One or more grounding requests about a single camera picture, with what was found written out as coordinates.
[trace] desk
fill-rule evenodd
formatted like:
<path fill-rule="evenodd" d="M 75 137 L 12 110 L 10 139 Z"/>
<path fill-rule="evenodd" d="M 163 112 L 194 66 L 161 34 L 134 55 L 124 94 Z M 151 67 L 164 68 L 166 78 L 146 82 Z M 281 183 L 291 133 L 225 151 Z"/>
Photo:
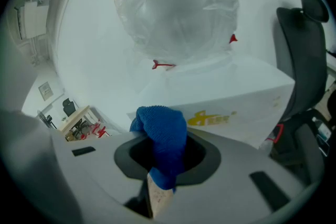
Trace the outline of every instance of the desk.
<path fill-rule="evenodd" d="M 58 128 L 58 130 L 63 135 L 66 135 L 72 129 L 72 127 L 86 114 L 90 114 L 90 117 L 93 118 L 94 121 L 98 122 L 98 119 L 90 110 L 90 106 L 83 106 L 81 108 L 78 108 L 73 114 L 71 114 L 70 117 L 66 119 L 66 122 Z"/>

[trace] office chair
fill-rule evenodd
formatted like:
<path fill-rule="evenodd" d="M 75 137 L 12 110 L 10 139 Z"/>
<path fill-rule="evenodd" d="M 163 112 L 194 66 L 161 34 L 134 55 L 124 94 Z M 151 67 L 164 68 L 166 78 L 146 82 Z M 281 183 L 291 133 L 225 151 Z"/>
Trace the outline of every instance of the office chair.
<path fill-rule="evenodd" d="M 313 108 L 323 97 L 327 81 L 327 57 L 322 23 L 329 20 L 322 0 L 301 0 L 302 8 L 278 8 L 274 25 L 277 67 L 295 80 L 282 116 L 283 133 L 271 153 L 304 183 L 320 180 L 324 173 L 313 117 L 328 128 L 328 121 Z"/>
<path fill-rule="evenodd" d="M 62 103 L 63 105 L 63 111 L 66 113 L 66 115 L 69 117 L 71 116 L 75 111 L 75 104 L 73 101 L 70 101 L 69 98 L 65 99 Z M 80 119 L 75 125 L 74 127 L 78 130 L 81 130 L 81 124 L 82 124 L 82 119 Z"/>

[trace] blue towel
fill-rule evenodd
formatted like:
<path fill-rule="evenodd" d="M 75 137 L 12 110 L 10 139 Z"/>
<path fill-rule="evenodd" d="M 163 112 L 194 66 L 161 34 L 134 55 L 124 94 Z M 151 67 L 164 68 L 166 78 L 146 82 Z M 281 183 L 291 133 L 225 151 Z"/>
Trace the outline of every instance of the blue towel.
<path fill-rule="evenodd" d="M 156 166 L 150 170 L 150 175 L 160 188 L 174 188 L 177 175 L 184 172 L 187 125 L 182 112 L 165 106 L 142 106 L 137 110 L 130 131 L 145 131 L 153 140 Z"/>

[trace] plastic bag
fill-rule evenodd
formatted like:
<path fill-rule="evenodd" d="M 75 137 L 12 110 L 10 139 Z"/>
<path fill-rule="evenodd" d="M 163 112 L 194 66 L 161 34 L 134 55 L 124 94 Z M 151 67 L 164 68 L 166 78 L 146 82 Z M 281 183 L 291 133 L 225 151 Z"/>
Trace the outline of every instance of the plastic bag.
<path fill-rule="evenodd" d="M 230 48 L 238 0 L 115 0 L 135 49 L 160 63 L 200 61 Z"/>

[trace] yellow logo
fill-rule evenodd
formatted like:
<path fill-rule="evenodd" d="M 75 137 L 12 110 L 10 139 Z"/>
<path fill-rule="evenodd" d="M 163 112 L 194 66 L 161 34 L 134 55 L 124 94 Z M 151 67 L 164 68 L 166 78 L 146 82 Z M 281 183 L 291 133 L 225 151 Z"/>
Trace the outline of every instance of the yellow logo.
<path fill-rule="evenodd" d="M 219 114 L 206 115 L 205 110 L 197 112 L 195 117 L 188 120 L 188 125 L 191 126 L 205 126 L 205 125 L 218 125 L 221 123 L 228 123 L 230 116 L 223 116 Z"/>

